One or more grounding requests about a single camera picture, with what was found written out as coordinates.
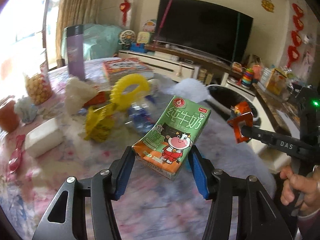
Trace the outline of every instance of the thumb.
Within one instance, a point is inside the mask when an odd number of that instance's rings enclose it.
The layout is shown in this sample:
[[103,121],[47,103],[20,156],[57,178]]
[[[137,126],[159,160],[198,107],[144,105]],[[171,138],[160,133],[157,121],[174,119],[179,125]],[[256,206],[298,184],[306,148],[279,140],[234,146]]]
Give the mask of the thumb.
[[305,194],[314,193],[317,190],[317,182],[312,178],[306,178],[297,174],[288,177],[290,185]]

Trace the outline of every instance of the television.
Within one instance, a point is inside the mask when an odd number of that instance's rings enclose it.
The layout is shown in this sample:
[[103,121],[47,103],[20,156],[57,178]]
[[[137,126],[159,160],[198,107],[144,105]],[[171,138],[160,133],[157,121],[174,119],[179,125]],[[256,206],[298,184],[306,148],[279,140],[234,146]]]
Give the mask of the television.
[[230,63],[242,61],[253,18],[214,3],[172,0],[160,28],[168,3],[160,0],[156,41],[205,52]]

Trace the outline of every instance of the red spoon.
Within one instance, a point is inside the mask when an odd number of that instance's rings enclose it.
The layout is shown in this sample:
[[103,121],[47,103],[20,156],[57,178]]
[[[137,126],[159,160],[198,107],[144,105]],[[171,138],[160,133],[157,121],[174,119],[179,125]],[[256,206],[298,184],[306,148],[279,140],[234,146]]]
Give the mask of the red spoon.
[[11,154],[9,163],[8,163],[8,167],[9,167],[9,174],[15,172],[21,163],[21,148],[22,148],[22,144],[24,142],[24,139],[26,138],[26,135],[18,135],[16,137],[16,149],[13,151],[13,153]]

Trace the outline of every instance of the metal screw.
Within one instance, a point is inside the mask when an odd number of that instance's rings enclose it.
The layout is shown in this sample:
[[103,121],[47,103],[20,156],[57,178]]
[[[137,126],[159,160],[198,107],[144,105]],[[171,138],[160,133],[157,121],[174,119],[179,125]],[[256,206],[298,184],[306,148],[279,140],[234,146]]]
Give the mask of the metal screw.
[[221,175],[222,174],[222,170],[221,169],[214,169],[213,173],[216,175]]
[[107,170],[107,169],[100,171],[100,174],[101,174],[102,176],[107,176],[107,175],[109,175],[109,173],[110,173],[110,171]]
[[68,183],[72,183],[72,182],[74,182],[75,180],[76,180],[75,177],[69,177],[69,178],[67,178],[67,182],[68,182]]
[[256,176],[250,175],[250,176],[249,176],[249,180],[250,180],[251,182],[256,182],[258,179],[257,179]]

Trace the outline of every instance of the crumpled yellow package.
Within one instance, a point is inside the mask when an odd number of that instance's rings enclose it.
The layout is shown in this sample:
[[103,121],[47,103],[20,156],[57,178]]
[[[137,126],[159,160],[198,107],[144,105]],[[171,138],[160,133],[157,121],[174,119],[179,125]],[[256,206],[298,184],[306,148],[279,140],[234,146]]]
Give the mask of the crumpled yellow package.
[[85,123],[86,137],[84,139],[89,140],[92,138],[97,142],[104,142],[115,124],[114,111],[114,104],[98,109],[94,109],[92,106],[89,107]]

